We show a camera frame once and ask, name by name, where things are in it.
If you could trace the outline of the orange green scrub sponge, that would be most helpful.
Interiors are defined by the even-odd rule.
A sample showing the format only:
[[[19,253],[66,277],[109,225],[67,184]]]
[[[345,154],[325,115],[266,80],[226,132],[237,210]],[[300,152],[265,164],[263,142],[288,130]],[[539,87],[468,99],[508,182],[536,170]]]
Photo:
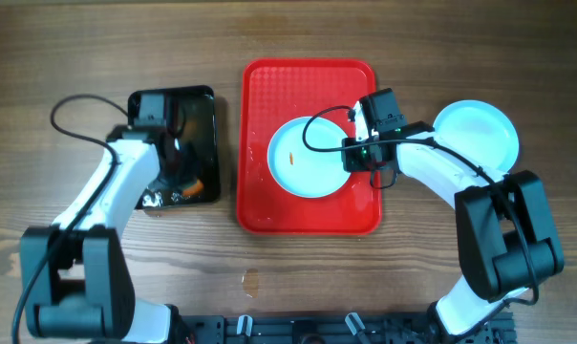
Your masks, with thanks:
[[[197,195],[201,194],[203,192],[203,190],[204,190],[203,183],[199,179],[197,179],[192,184],[186,186],[182,190],[182,196],[184,198],[197,196]]]

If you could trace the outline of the white plate top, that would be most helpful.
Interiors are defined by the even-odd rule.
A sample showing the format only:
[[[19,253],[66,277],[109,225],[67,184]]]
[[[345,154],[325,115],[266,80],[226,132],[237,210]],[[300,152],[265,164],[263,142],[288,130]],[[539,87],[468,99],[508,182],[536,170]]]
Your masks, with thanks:
[[[302,198],[322,198],[338,191],[351,173],[340,152],[316,152],[303,143],[310,117],[295,118],[281,126],[267,148],[270,174],[285,191]]]

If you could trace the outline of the white plate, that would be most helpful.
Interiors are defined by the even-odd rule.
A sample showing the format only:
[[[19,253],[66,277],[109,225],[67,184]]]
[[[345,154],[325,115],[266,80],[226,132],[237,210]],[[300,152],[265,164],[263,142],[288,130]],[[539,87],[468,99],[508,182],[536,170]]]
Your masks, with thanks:
[[[338,191],[351,173],[340,152],[316,152],[303,143],[310,117],[295,118],[281,126],[267,148],[270,174],[285,191],[302,198],[322,198]]]
[[[472,161],[508,172],[520,153],[517,131],[498,108],[480,100],[460,100],[437,115],[433,127],[452,148]]]

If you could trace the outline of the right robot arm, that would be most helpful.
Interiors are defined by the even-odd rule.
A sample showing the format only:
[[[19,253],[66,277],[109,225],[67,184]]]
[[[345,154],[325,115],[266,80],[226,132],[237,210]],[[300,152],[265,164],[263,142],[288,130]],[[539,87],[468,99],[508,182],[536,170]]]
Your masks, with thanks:
[[[381,140],[345,139],[348,164],[388,163],[426,185],[455,211],[461,277],[414,330],[424,343],[457,343],[487,331],[512,305],[534,306],[540,285],[565,264],[539,177],[470,157],[439,133],[395,129]]]

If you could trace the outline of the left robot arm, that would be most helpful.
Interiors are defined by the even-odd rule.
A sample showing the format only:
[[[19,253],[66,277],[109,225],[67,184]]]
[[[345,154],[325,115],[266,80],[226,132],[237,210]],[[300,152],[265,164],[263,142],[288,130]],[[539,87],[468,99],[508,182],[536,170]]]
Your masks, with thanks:
[[[50,226],[20,241],[23,292],[13,323],[34,337],[193,343],[177,307],[138,299],[120,237],[140,196],[160,173],[145,140],[105,144],[102,161]]]

